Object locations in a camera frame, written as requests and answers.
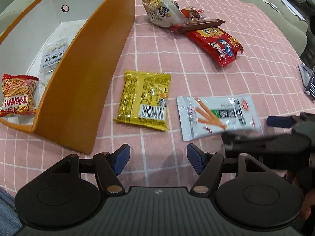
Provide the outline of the red cartoon snack packet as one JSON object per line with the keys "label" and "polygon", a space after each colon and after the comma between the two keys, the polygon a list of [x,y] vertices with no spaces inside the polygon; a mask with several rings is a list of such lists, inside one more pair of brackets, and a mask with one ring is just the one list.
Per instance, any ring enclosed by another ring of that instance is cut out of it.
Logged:
{"label": "red cartoon snack packet", "polygon": [[244,52],[237,39],[218,27],[193,30],[185,35],[222,67],[235,61],[238,53]]}

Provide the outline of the papers on sofa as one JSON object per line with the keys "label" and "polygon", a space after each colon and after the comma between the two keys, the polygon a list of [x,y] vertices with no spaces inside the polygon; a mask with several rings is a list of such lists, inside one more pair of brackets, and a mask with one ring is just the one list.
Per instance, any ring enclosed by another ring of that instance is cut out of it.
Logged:
{"label": "papers on sofa", "polygon": [[274,10],[279,12],[287,20],[301,20],[307,22],[307,20],[296,10],[287,0],[262,0],[264,3],[270,5]]}

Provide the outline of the smartphone on stand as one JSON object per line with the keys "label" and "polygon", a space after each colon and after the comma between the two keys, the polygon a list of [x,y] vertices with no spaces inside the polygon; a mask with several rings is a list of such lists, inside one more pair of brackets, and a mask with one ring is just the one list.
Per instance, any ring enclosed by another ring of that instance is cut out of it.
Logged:
{"label": "smartphone on stand", "polygon": [[298,68],[304,86],[303,91],[312,101],[314,101],[315,100],[314,68],[310,69],[304,63],[301,63],[298,66]]}

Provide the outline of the brown chocolate bar wrapper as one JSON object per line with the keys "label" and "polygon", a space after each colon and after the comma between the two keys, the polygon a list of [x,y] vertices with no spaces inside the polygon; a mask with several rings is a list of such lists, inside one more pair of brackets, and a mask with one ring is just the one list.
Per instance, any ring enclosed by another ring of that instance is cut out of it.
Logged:
{"label": "brown chocolate bar wrapper", "polygon": [[221,19],[199,20],[194,22],[183,23],[180,25],[174,25],[170,27],[170,29],[174,32],[182,34],[189,31],[203,30],[211,27],[219,27],[223,23],[225,23],[225,21]]}

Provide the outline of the orange cardboard box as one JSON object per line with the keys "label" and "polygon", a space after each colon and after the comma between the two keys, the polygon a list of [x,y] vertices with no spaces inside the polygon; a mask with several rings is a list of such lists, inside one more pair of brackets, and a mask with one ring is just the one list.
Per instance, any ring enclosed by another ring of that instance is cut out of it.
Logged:
{"label": "orange cardboard box", "polygon": [[1,36],[1,73],[36,75],[45,45],[74,36],[30,119],[1,123],[92,152],[106,95],[132,29],[135,0],[35,0]]}

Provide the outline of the clear white nuts packet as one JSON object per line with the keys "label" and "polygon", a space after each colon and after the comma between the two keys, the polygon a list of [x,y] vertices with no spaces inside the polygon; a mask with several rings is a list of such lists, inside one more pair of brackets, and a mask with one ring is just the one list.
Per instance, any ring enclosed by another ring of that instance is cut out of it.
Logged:
{"label": "clear white nuts packet", "polygon": [[43,50],[40,73],[48,74],[57,68],[68,47],[69,38],[63,38],[47,45]]}

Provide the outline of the white stick snack packet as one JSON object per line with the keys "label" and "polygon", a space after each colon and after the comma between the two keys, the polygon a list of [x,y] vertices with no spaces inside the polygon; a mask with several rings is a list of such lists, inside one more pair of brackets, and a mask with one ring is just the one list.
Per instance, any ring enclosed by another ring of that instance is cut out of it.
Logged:
{"label": "white stick snack packet", "polygon": [[225,131],[259,131],[260,120],[250,95],[176,98],[183,141]]}

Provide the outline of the pink checkered tablecloth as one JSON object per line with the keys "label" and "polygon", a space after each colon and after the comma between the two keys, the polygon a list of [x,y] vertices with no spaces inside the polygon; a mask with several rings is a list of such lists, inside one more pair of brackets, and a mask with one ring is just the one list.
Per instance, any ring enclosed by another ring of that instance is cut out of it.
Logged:
{"label": "pink checkered tablecloth", "polygon": [[[176,0],[179,3],[192,0]],[[186,158],[176,98],[178,96],[251,95],[262,131],[281,133],[266,126],[268,116],[314,112],[314,102],[303,92],[300,59],[280,30],[257,7],[236,0],[196,0],[209,14],[225,20],[224,30],[240,41],[244,53],[220,69],[193,42],[145,20],[144,8],[119,60],[107,95],[93,154],[114,151],[127,143],[131,159],[119,179],[130,186],[190,186],[196,179]],[[126,70],[171,74],[168,131],[116,123]]]}

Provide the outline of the red orange chips bag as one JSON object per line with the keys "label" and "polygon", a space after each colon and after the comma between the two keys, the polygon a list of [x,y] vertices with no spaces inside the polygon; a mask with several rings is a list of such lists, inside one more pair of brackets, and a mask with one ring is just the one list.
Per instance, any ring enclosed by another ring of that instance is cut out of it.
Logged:
{"label": "red orange chips bag", "polygon": [[28,116],[36,113],[34,93],[40,79],[30,75],[2,77],[1,117]]}

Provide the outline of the cream bread bag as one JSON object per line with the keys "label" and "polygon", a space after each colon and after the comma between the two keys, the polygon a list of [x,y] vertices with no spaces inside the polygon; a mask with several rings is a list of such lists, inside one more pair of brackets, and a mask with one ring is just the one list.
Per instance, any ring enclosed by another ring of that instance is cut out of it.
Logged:
{"label": "cream bread bag", "polygon": [[176,1],[142,0],[142,4],[151,23],[162,28],[188,23]]}

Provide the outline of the yellow snack packet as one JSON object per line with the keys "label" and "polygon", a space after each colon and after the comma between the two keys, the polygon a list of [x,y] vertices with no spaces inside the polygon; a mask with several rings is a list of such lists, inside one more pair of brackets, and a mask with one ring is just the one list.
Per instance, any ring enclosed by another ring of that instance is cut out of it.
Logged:
{"label": "yellow snack packet", "polygon": [[115,121],[167,131],[170,81],[170,74],[126,70]]}

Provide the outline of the clear red candy packet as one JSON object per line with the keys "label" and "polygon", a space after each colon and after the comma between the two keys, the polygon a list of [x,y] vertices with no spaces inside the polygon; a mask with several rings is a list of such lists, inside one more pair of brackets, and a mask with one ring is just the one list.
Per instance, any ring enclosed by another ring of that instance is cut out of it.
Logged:
{"label": "clear red candy packet", "polygon": [[181,12],[189,22],[200,21],[207,17],[207,14],[203,9],[197,9],[191,6],[181,9]]}

